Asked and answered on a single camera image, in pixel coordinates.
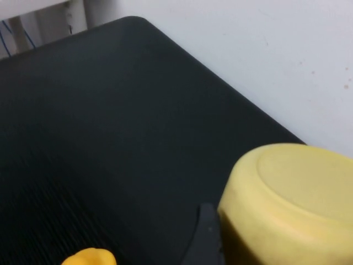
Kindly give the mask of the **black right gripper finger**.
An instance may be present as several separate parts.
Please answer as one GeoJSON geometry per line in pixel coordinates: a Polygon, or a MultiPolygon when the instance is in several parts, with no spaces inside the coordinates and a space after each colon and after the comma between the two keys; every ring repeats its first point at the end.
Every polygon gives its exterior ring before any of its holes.
{"type": "Polygon", "coordinates": [[[182,265],[225,264],[218,213],[210,203],[199,206],[197,224],[182,265]]]}

